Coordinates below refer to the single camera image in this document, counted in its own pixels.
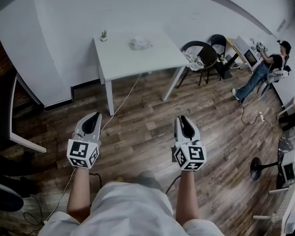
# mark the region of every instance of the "wooden floor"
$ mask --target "wooden floor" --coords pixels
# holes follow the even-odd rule
[[[155,72],[142,76],[120,111],[106,126],[100,136],[100,156],[91,172],[100,173],[103,182],[116,176],[131,178],[144,170],[154,172],[164,189],[180,174],[172,163],[174,145],[174,120],[179,115],[192,119],[200,129],[201,140],[206,145],[207,163],[196,172],[196,185],[201,218],[216,223],[226,236],[269,234],[267,222],[256,222],[252,215],[272,214],[276,196],[268,190],[275,188],[277,169],[264,170],[258,181],[250,177],[251,160],[258,156],[263,163],[277,160],[281,131],[276,123],[280,102],[273,90],[258,101],[252,93],[245,101],[244,121],[253,121],[259,111],[274,126],[275,134],[266,122],[258,118],[251,126],[241,120],[242,107],[234,99],[231,89],[244,85],[248,71],[234,70],[233,77],[218,81],[210,77],[209,84],[199,75],[188,75],[179,89],[175,88],[166,102],[161,94],[173,71]],[[137,76],[113,82],[115,109],[122,103]],[[33,161],[36,173],[27,176],[39,187],[39,199],[44,219],[54,209],[72,173],[66,158],[67,141],[72,137],[75,125],[85,115],[100,111],[102,125],[109,119],[106,108],[105,87],[99,83],[74,91],[75,102],[49,111],[29,112],[14,117],[15,133],[47,148],[47,153],[36,153]],[[20,160],[24,148],[8,144],[0,148],[0,154]],[[178,182],[169,192],[169,199],[176,207]],[[58,210],[65,211],[71,185]],[[92,197],[99,189],[96,177],[91,178]],[[39,218],[39,209],[33,198],[25,199],[19,212],[0,211],[0,225],[9,230],[29,233],[39,227],[29,225],[23,219],[28,211]]]

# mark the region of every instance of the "white cloth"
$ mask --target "white cloth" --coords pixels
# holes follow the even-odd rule
[[[39,236],[223,236],[207,220],[183,227],[173,218],[167,196],[139,184],[111,182],[97,194],[90,216],[80,224],[70,215],[54,213]]]

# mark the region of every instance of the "white table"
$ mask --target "white table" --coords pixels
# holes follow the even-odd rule
[[[133,51],[129,42],[141,36],[153,45],[151,48]],[[177,67],[174,76],[162,100],[167,100],[177,80],[182,74],[188,60],[184,57],[171,39],[160,29],[145,31],[108,32],[107,41],[94,37],[100,62],[99,76],[101,84],[105,84],[110,115],[114,114],[112,80],[122,77]]]

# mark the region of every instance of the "round black chair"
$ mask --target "round black chair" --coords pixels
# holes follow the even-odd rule
[[[203,47],[201,49],[201,51],[197,54],[197,56],[202,60],[203,64],[204,64],[204,68],[200,69],[198,71],[192,71],[191,69],[189,69],[188,67],[186,67],[186,73],[184,74],[181,82],[179,83],[178,87],[180,87],[181,83],[183,82],[183,80],[186,78],[187,74],[189,71],[194,72],[194,73],[201,73],[200,75],[200,80],[199,80],[199,85],[201,84],[201,78],[202,78],[202,73],[204,70],[207,71],[207,79],[206,79],[206,84],[208,83],[208,77],[210,74],[210,68],[214,66],[214,64],[217,61],[217,54],[216,51],[214,50],[213,47],[211,47],[209,44],[201,42],[201,41],[191,41],[187,44],[185,44],[181,51],[186,51],[188,48],[192,47],[192,46],[201,46]]]

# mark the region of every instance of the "black chair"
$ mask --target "black chair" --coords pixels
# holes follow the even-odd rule
[[[213,35],[212,40],[211,40],[211,46],[213,45],[220,45],[224,47],[224,51],[220,54],[217,54],[217,56],[220,57],[224,57],[225,58],[225,50],[226,50],[226,38],[223,35]],[[222,62],[217,62],[214,65],[215,70],[218,72],[218,74],[220,75],[220,80],[223,78],[224,79],[228,79],[231,78],[232,75],[230,74],[230,72],[228,71],[231,67],[230,64],[225,64],[223,65]]]
[[[184,74],[181,82],[179,83],[178,87],[180,87],[181,83],[183,82],[183,80],[186,78],[187,74],[189,71],[191,72],[195,72],[195,73],[201,73],[200,75],[200,80],[199,80],[199,85],[201,84],[201,78],[202,78],[202,73],[204,70],[207,70],[207,79],[206,79],[206,84],[208,83],[208,77],[209,77],[209,73],[210,73],[210,68],[214,66],[214,64],[217,61],[217,54],[216,51],[214,50],[213,47],[211,47],[209,44],[201,42],[201,41],[191,41],[187,44],[185,44],[181,51],[186,51],[188,48],[192,47],[192,46],[202,46],[203,48],[201,49],[201,51],[197,54],[197,56],[202,60],[203,64],[204,64],[204,68],[200,69],[199,71],[193,71],[190,70],[188,67],[186,70],[186,73]]]

